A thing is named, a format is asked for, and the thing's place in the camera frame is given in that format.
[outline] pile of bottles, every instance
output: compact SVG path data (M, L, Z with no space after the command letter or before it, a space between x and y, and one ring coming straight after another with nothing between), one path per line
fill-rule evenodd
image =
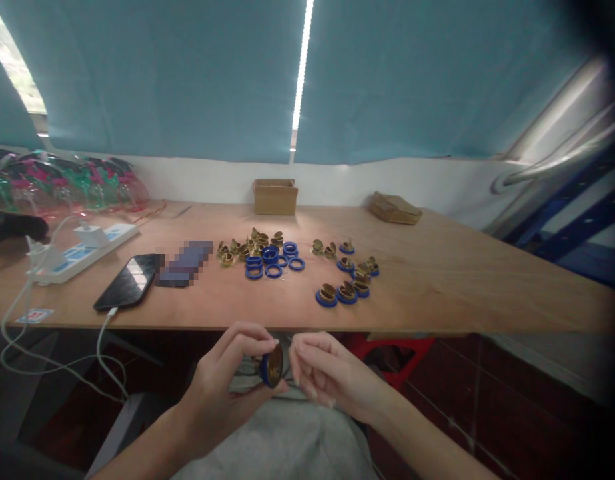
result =
M149 194L131 165L110 157L62 159L0 149L0 210L46 220L147 207Z

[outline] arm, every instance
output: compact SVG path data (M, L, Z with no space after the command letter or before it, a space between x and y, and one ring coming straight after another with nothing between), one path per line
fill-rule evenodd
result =
M370 425L422 478L497 478L328 333L295 335L290 362L310 400Z
M199 361L192 383L174 407L104 466L93 480L168 479L211 452L272 396L287 390L257 385L244 395L227 387L243 355L271 352L277 342L260 325L235 323Z

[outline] floor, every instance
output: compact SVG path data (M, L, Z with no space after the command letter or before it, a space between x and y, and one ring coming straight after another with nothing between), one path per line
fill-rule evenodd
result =
M165 364L161 369L117 347L107 349L106 354L127 364L128 392L172 397L183 393L190 366L218 338L200 332L128 335ZM385 368L396 367L395 357L384 353ZM114 391L98 365L87 378ZM600 414L591 400L479 335L438 340L402 393L502 479L555 478L579 444L584 422ZM87 471L120 409L120 404L80 384L34 446ZM386 480L418 478L380 435L370 431L369 443L379 476Z

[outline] hand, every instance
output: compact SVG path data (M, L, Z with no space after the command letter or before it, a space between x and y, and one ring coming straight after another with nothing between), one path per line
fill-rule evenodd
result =
M296 384L312 401L338 404L370 425L388 408L391 387L329 333L294 335L289 359Z
M285 380L273 390L261 383L244 394L227 391L243 355L270 353L277 343L262 326L237 322L199 361L187 392L164 414L187 461L207 455L264 402L287 391Z

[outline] label on table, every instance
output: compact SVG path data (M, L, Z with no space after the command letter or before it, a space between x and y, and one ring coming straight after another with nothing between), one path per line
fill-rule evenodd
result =
M46 318L48 318L54 310L46 310L46 309L32 309L29 311L29 315L27 316L27 320L25 317L21 317L16 322L18 323L40 323Z

